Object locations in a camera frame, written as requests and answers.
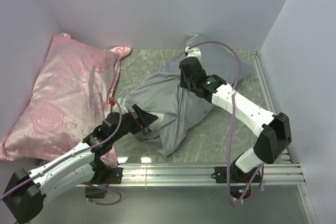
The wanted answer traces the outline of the grey satin pillowcase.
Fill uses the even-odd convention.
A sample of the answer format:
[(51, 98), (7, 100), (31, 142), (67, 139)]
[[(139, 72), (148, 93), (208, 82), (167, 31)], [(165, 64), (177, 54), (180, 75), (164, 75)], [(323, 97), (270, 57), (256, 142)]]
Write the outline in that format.
[[(253, 71), (245, 62), (238, 63), (224, 47), (211, 44), (203, 34), (188, 34), (186, 45), (199, 45), (201, 65), (207, 74), (216, 74), (230, 85)], [(146, 112), (165, 113), (166, 125), (159, 132), (145, 130), (139, 135), (164, 157), (173, 153), (190, 128), (208, 115), (213, 105), (180, 86), (179, 63), (186, 58), (181, 54), (168, 61), (163, 68), (146, 76), (125, 98), (125, 106), (132, 111), (134, 104)]]

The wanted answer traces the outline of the white pillow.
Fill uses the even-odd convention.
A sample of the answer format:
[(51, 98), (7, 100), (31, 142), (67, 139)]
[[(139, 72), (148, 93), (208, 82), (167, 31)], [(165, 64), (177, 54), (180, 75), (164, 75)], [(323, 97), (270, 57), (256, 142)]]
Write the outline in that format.
[(150, 112), (151, 115), (155, 115), (157, 119), (151, 123), (148, 128), (152, 132), (159, 132), (160, 129), (166, 125), (166, 116), (165, 113), (161, 112)]

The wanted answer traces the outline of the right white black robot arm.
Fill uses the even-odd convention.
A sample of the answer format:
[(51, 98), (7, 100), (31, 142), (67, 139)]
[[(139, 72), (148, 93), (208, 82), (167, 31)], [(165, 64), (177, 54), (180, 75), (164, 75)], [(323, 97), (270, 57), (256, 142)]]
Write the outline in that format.
[(274, 163), (292, 142), (289, 118), (284, 113), (267, 111), (236, 92), (219, 76), (208, 76), (196, 57), (182, 60), (179, 68), (182, 87), (231, 113), (257, 136), (255, 145), (230, 166), (235, 181), (243, 182), (259, 165)]

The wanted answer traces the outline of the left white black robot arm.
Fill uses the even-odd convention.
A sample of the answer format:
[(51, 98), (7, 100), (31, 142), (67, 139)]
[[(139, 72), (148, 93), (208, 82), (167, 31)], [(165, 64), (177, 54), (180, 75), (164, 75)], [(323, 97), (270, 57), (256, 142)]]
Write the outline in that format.
[(44, 204), (77, 185), (102, 182), (109, 169), (101, 157), (120, 138), (135, 135), (158, 120), (136, 104), (132, 109), (125, 114), (111, 112), (82, 142), (46, 165), (28, 172), (17, 170), (1, 197), (16, 223), (30, 222)]

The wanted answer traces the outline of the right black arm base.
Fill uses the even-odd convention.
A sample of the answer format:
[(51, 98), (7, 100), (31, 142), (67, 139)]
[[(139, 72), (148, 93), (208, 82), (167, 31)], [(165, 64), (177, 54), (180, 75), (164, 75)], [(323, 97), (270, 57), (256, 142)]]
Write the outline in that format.
[[(227, 168), (226, 166), (216, 166), (215, 172), (211, 174), (211, 178), (216, 180), (217, 184), (226, 184), (227, 183)], [(230, 168), (230, 183), (231, 184), (243, 184), (242, 186), (230, 186), (230, 194), (233, 198), (238, 199), (245, 191), (245, 187), (249, 183), (250, 179), (254, 175), (257, 168), (253, 168), (248, 173), (242, 172), (239, 168), (231, 167)], [(258, 170), (256, 176), (253, 179), (253, 183), (259, 183), (259, 187), (262, 185), (263, 180), (263, 171), (262, 167)]]

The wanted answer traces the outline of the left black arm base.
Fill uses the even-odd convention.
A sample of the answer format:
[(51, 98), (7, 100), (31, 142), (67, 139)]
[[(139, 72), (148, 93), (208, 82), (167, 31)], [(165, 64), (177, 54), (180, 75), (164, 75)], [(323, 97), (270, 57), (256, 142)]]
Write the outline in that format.
[[(110, 185), (120, 184), (123, 168), (107, 167), (104, 171), (97, 172), (89, 184), (100, 185), (108, 188)], [(85, 188), (85, 196), (88, 199), (104, 199), (108, 191), (106, 189)]]

